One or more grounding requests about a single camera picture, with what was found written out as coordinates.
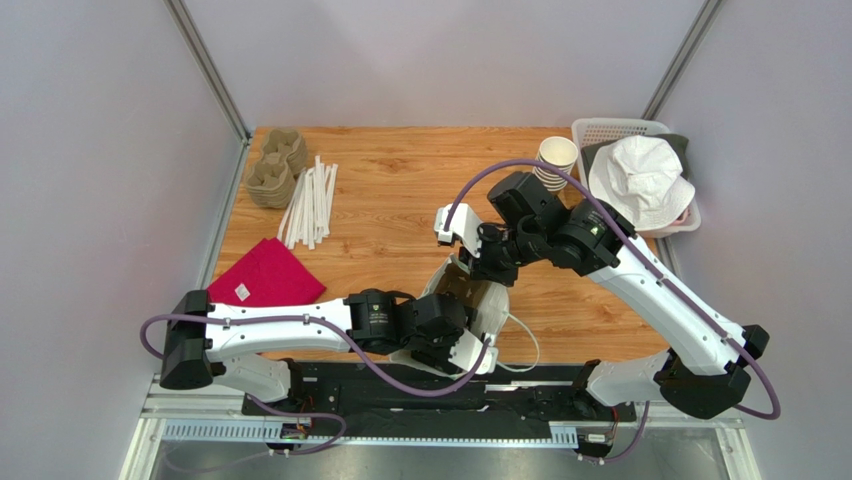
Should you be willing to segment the green white paper bag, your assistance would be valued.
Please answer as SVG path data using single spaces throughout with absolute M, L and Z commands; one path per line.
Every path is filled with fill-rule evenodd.
M 523 329 L 530 335 L 536 349 L 536 359 L 531 365 L 510 366 L 499 359 L 498 353 L 496 368 L 500 367 L 513 373 L 525 373 L 538 366 L 541 359 L 539 342 L 530 328 L 510 312 L 510 301 L 507 287 L 492 281 L 473 280 L 470 277 L 467 268 L 462 265 L 458 257 L 451 254 L 443 262 L 441 267 L 436 270 L 422 292 L 424 296 L 428 294 L 447 293 L 458 298 L 464 306 L 473 309 L 473 312 L 468 315 L 470 325 L 467 328 L 472 332 L 475 332 L 476 334 L 485 332 L 495 332 L 500 334 L 506 322 L 511 319 L 519 326 L 523 327 Z M 409 351 L 398 351 L 392 353 L 389 356 L 389 361 L 392 364 L 403 365 L 452 380 L 456 380 L 463 376 L 454 378 L 450 374 L 441 373 L 432 367 L 428 367 L 417 362 L 411 358 Z

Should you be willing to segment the stack of paper cups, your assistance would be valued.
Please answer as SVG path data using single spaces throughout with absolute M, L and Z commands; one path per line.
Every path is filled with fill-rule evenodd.
M 551 136 L 540 143 L 536 160 L 541 164 L 558 168 L 566 175 L 571 175 L 578 154 L 579 150 L 572 140 L 562 136 Z M 559 192 L 567 185 L 567 181 L 562 176 L 547 168 L 536 166 L 533 168 L 533 174 L 551 193 Z

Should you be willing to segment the stack of pulp cup carriers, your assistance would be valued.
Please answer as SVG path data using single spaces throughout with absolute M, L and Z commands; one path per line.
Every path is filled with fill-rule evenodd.
M 273 128 L 263 137 L 260 151 L 261 158 L 246 170 L 246 191 L 261 208 L 285 209 L 307 165 L 304 136 L 295 129 Z

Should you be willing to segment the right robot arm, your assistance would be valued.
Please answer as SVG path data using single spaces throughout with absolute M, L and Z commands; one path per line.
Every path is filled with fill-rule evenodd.
M 742 409 L 761 372 L 768 332 L 713 311 L 674 276 L 615 209 L 584 199 L 567 207 L 539 179 L 514 172 L 488 194 L 498 223 L 484 222 L 461 200 L 439 210 L 443 244 L 460 241 L 476 280 L 512 286 L 520 268 L 538 261 L 569 269 L 631 307 L 666 341 L 666 350 L 626 362 L 587 362 L 576 386 L 600 404 L 665 401 L 711 419 Z

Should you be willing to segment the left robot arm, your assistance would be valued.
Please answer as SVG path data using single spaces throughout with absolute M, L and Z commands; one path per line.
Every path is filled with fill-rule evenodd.
M 246 307 L 215 303 L 206 290 L 184 295 L 163 322 L 164 346 L 145 348 L 161 361 L 160 384 L 194 390 L 212 384 L 249 394 L 264 403 L 297 395 L 300 375 L 293 363 L 279 364 L 267 352 L 321 350 L 391 357 L 401 354 L 453 384 L 436 390 L 405 385 L 374 362 L 367 366 L 394 388 L 420 397 L 441 397 L 475 375 L 492 371 L 491 341 L 475 334 L 476 311 L 451 294 L 416 298 L 399 291 L 368 289 L 318 304 Z

